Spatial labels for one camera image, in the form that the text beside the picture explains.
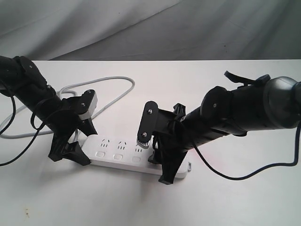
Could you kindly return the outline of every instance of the power strip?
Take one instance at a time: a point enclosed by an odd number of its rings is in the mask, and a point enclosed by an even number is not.
[[[82,150],[92,165],[162,175],[161,165],[147,161],[153,153],[151,144],[148,149],[142,149],[135,140],[90,135]],[[175,177],[184,178],[190,170],[191,163],[186,156]]]

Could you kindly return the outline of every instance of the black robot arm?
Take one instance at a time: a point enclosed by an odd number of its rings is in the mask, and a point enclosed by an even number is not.
[[[149,162],[162,165],[160,182],[172,184],[187,151],[219,137],[229,134],[243,137],[252,130],[297,127],[301,120],[299,82],[288,77],[271,79],[269,75],[257,80],[230,72],[225,76],[242,86],[232,91],[213,88],[201,106],[189,114],[182,104],[176,104],[174,111],[169,112],[159,109],[153,101],[146,103],[137,143],[147,148],[154,136],[154,153]]]
[[[86,136],[97,134],[91,121],[97,104],[94,90],[61,100],[32,61],[23,56],[13,59],[0,56],[0,93],[16,96],[32,111],[31,124],[36,130],[46,125],[54,132],[50,159],[65,158],[81,165],[90,164],[79,143],[69,144],[68,140],[77,129]],[[34,125],[35,116],[42,120],[39,128]]]

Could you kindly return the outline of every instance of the white cloth backdrop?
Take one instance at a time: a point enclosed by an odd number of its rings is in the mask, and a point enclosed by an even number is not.
[[[0,55],[301,58],[300,0],[0,0]]]

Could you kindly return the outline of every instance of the white table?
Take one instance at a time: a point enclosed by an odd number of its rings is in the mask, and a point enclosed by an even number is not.
[[[95,121],[99,134],[135,137],[148,100],[172,110],[198,107],[216,85],[235,89],[226,70],[251,79],[301,80],[301,60],[190,62],[36,62],[56,90],[99,77],[124,75],[135,89]],[[130,87],[127,81],[105,81],[80,87],[95,89],[98,109]],[[0,118],[11,113],[10,99],[0,96]],[[8,134],[33,131],[30,112],[16,117]],[[295,129],[228,136],[201,147],[208,161],[231,176],[242,176],[272,162],[293,160]],[[301,165],[273,168],[245,181],[228,181],[211,172],[195,151],[192,172],[166,186],[158,176],[97,166],[81,167],[48,157],[52,135],[38,137],[18,161],[0,168],[1,226],[283,226],[300,225]],[[0,139],[1,162],[15,157],[29,138]]]

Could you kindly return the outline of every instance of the white power strip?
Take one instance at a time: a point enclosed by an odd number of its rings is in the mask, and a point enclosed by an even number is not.
[[[148,149],[142,149],[135,140],[90,135],[82,150],[92,165],[162,175],[161,165],[147,161],[153,153],[151,144]],[[190,170],[191,163],[186,156],[175,177],[184,178]]]

